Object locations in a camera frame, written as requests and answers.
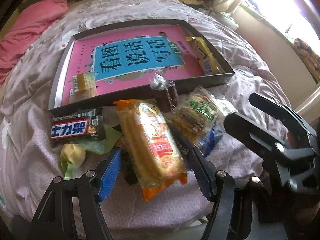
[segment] bread package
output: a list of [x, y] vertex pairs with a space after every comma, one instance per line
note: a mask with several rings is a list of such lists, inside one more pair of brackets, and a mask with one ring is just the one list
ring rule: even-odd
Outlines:
[[181, 154], [158, 107], [140, 100], [115, 104], [143, 199], [149, 200], [176, 179], [186, 183]]

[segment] white wall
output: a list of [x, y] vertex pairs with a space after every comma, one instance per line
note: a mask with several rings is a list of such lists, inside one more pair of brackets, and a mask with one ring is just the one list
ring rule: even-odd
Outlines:
[[292, 47], [271, 28], [239, 7], [232, 16], [239, 25], [236, 32], [247, 40], [268, 64], [295, 109], [316, 89], [305, 64]]

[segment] red label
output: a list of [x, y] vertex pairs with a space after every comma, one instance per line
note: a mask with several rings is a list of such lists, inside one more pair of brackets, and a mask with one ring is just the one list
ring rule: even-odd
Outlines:
[[154, 157], [161, 157], [163, 155], [170, 155], [172, 153], [172, 148], [166, 135], [153, 137], [150, 141], [150, 147]]

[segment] bed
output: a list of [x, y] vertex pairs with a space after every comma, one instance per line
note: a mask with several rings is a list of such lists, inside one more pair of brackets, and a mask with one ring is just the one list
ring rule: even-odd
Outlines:
[[[210, 88], [226, 96], [241, 113], [286, 139], [277, 120], [250, 106], [257, 92], [274, 102], [290, 105], [274, 75], [254, 49], [239, 35], [212, 17], [177, 0], [84, 0], [69, 7], [65, 16], [42, 33], [12, 70], [0, 107], [1, 209], [31, 221], [52, 178], [61, 176], [60, 151], [50, 140], [51, 116], [47, 111], [53, 78], [63, 46], [79, 25], [89, 28], [146, 18], [173, 18], [189, 22], [225, 57], [235, 71], [226, 85]], [[114, 107], [104, 107], [106, 122], [119, 123]], [[88, 155], [76, 174], [94, 169], [105, 155]], [[224, 135], [207, 157], [218, 169], [235, 178], [262, 173], [261, 159], [243, 144]], [[193, 173], [188, 183], [176, 182], [149, 202], [140, 198], [140, 186], [129, 186], [120, 171], [110, 197], [101, 203], [108, 228], [115, 239], [159, 234], [187, 227], [210, 213], [212, 204], [202, 196]], [[74, 201], [78, 234], [84, 236], [79, 203]]]

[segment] pink pillow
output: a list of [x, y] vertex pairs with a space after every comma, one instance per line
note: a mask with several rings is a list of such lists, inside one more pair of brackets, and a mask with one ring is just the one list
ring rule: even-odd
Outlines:
[[43, 0], [23, 10], [0, 40], [0, 86], [30, 45], [67, 9], [66, 0]]

